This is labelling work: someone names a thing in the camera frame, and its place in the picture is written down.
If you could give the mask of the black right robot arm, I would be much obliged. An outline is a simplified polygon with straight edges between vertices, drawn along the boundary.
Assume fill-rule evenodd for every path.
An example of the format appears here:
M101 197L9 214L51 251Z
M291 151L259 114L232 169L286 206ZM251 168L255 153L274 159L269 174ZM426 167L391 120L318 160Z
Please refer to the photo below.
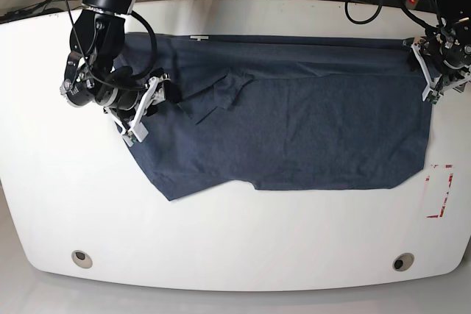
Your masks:
M182 100L178 86L170 82L162 69L156 69L157 38L149 23L133 11L135 0L83 0L83 10L72 21L70 54L65 67L62 96L74 107L95 102L128 121L131 113L151 96L150 116L157 112L160 100L177 104ZM147 30L150 57L138 73L129 66L114 68L113 63L124 48L124 16L131 15Z

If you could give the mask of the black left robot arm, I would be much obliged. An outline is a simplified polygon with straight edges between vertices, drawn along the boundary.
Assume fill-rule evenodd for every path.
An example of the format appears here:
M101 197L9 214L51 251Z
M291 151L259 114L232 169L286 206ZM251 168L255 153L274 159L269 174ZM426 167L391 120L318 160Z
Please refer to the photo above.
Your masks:
M450 82L470 72L470 0L429 0L437 24L430 25L401 3L403 12L425 30L422 53L431 57L436 70Z

